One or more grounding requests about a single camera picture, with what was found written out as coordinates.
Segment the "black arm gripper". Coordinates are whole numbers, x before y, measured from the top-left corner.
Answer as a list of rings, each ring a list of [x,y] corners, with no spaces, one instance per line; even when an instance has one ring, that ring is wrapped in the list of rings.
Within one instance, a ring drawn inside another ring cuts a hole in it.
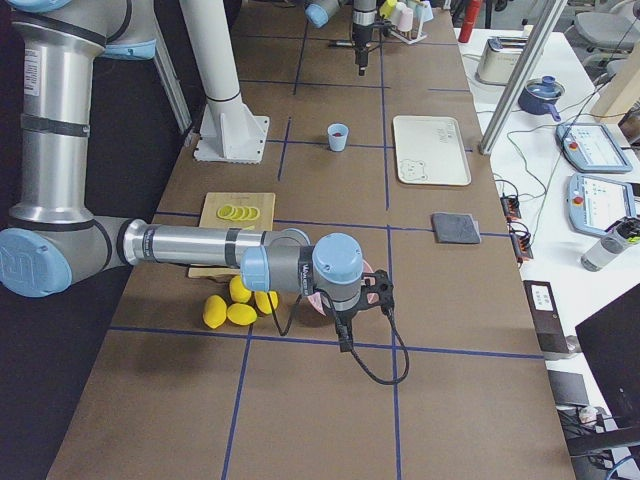
[[[361,25],[353,23],[351,27],[352,41],[355,50],[355,63],[358,66],[358,75],[366,73],[369,63],[368,45],[371,42],[373,25]]]

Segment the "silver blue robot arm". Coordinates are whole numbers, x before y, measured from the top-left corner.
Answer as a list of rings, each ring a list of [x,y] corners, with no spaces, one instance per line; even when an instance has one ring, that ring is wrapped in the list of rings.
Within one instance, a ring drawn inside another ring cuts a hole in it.
[[[101,271],[142,262],[228,266],[253,291],[319,294],[342,351],[365,308],[358,242],[334,233],[311,242],[297,229],[248,231],[100,217],[85,205],[93,64],[146,60],[157,51],[150,1],[14,1],[24,50],[21,199],[1,233],[1,281],[45,297]]]
[[[351,6],[351,43],[358,75],[364,76],[369,64],[369,46],[376,22],[374,0],[312,0],[304,2],[306,19],[316,28],[324,27],[344,5]]]

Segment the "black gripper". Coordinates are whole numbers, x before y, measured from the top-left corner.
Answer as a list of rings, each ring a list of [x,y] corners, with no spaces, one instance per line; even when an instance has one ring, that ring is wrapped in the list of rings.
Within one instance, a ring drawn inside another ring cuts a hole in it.
[[[359,313],[356,307],[344,311],[334,311],[334,324],[336,334],[339,340],[339,349],[341,353],[353,351],[353,327],[352,321]]]

